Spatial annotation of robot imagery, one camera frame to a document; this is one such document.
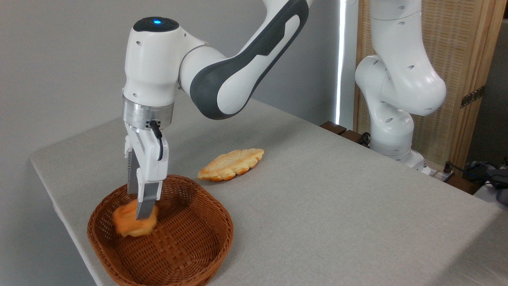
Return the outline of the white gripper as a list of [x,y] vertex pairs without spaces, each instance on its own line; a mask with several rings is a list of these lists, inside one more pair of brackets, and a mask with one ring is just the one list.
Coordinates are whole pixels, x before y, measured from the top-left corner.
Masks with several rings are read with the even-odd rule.
[[148,125],[148,129],[139,129],[128,123],[125,128],[127,193],[137,194],[136,220],[145,220],[151,216],[155,202],[160,200],[163,180],[147,181],[142,171],[167,171],[169,145],[158,128],[154,130]]

